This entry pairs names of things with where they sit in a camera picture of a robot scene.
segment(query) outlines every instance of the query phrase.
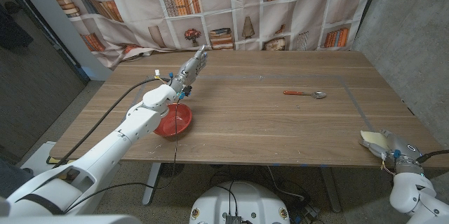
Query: red bowl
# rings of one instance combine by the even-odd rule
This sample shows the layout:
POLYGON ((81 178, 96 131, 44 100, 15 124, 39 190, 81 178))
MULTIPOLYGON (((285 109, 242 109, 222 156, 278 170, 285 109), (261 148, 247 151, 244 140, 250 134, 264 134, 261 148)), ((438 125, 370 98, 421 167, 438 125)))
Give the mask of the red bowl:
MULTIPOLYGON (((160 136, 174 136, 175 135, 175 108, 176 104, 169 104, 168 114, 162 118, 161 123, 154 130, 154 133, 160 136)), ((183 132, 192 121, 192 111, 184 104, 177 105, 176 112, 176 128, 177 133, 183 132)))

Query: metal spoon head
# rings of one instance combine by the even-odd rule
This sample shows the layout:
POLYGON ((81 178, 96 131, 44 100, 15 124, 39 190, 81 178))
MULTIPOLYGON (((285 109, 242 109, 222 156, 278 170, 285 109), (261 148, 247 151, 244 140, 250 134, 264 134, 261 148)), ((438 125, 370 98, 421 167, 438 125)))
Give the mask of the metal spoon head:
POLYGON ((325 98, 326 94, 324 92, 315 91, 314 93, 311 94, 311 97, 320 99, 320 98, 325 98))

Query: vase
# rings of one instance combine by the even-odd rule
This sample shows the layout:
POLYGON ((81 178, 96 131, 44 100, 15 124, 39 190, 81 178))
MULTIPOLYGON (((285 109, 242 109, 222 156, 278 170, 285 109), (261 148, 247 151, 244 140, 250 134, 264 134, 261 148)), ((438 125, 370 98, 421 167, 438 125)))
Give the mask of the vase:
POLYGON ((192 39, 192 43, 193 43, 194 47, 199 46, 198 42, 196 41, 196 38, 192 39))

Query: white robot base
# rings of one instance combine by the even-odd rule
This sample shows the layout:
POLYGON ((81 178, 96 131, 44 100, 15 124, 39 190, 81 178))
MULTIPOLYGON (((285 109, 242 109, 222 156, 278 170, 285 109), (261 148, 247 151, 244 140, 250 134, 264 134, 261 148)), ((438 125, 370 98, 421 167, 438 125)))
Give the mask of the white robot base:
POLYGON ((286 205, 267 188, 247 181, 229 181, 219 186, 212 187, 195 201, 190 224, 290 223, 286 205), (234 193, 237 208, 229 187, 234 193))

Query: gray wall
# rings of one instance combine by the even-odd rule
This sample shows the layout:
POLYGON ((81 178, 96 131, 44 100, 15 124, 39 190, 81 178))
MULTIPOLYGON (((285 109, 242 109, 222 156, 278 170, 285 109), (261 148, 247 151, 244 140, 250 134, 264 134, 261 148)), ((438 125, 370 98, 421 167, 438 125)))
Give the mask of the gray wall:
POLYGON ((75 27, 62 11, 56 0, 30 0, 61 41, 78 60, 91 80, 104 81, 112 71, 101 64, 88 50, 75 27))
POLYGON ((449 0, 373 0, 361 51, 437 141, 449 148, 449 0))

